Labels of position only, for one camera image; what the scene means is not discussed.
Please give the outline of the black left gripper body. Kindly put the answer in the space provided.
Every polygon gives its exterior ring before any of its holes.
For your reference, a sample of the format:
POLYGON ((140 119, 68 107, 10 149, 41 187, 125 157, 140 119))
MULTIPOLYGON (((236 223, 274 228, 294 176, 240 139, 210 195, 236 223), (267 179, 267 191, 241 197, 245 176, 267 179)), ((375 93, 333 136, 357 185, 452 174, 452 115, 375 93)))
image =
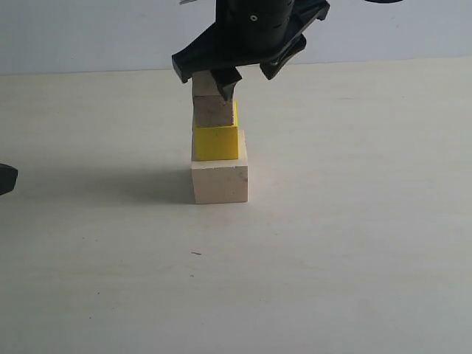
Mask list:
POLYGON ((18 170, 7 164, 0 164, 0 195, 8 194, 15 188, 18 170))

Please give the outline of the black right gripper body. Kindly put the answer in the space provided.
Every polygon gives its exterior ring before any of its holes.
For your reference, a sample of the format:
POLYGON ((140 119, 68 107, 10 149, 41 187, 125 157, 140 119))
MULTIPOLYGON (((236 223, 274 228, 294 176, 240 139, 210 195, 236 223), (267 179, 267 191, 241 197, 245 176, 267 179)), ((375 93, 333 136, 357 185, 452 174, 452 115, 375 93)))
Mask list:
POLYGON ((327 1, 217 1, 215 22, 172 55, 182 83, 194 73, 260 65, 277 58, 316 20, 327 1))

